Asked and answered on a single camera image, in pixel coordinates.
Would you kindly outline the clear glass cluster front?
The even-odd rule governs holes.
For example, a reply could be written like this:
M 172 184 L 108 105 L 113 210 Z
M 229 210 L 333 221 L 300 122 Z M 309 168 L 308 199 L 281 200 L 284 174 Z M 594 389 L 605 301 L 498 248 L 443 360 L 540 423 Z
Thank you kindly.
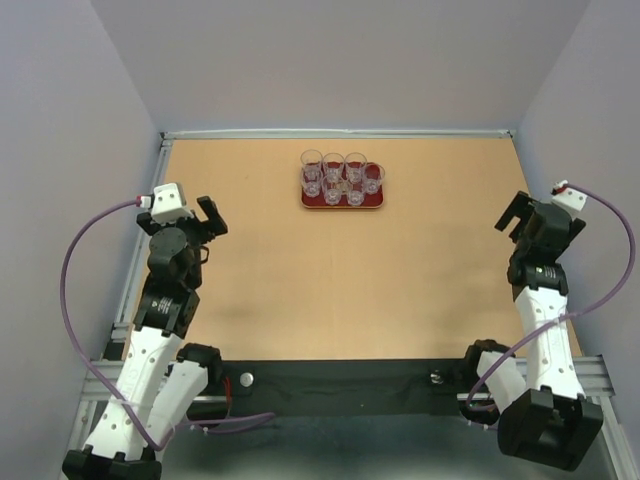
M 326 205 L 337 206 L 343 197 L 343 179 L 325 176 L 321 184 L 322 195 Z

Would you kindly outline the clear glass cluster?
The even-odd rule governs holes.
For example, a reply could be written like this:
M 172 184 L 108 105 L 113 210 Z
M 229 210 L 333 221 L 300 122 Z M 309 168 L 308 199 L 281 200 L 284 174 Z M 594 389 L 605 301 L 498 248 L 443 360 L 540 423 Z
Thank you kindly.
M 367 165 L 367 158 L 360 152 L 349 153 L 345 157 L 345 173 L 347 180 L 356 184 L 362 180 L 363 171 Z
M 326 205 L 337 206 L 343 197 L 343 179 L 325 176 L 321 184 L 322 195 Z
M 348 183 L 346 189 L 347 204 L 350 207 L 360 207 L 366 197 L 366 190 L 362 183 Z

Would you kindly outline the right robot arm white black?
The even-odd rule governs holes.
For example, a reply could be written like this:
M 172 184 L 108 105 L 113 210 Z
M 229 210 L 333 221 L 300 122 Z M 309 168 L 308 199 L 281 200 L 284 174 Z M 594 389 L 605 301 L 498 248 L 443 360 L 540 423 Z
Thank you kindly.
M 463 384 L 488 389 L 493 402 L 466 407 L 497 418 L 502 454 L 574 471 L 598 436 L 603 413 L 576 373 L 567 322 L 569 285 L 560 256 L 586 224 L 586 195 L 562 186 L 548 202 L 518 192 L 495 227 L 514 250 L 506 277 L 524 338 L 512 347 L 478 341 L 460 366 Z

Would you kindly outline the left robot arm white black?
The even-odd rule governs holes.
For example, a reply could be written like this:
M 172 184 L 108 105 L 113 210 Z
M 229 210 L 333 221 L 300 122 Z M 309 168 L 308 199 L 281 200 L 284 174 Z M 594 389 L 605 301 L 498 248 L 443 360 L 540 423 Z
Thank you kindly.
M 160 454 L 190 404 L 222 384 L 217 349 L 192 344 L 179 350 L 199 304 L 207 245 L 228 231 L 210 197 L 197 203 L 203 219 L 179 194 L 133 202 L 143 210 L 137 223 L 150 238 L 149 273 L 117 381 L 94 373 L 111 396 L 84 446 L 67 452 L 62 472 L 69 479 L 160 478 Z

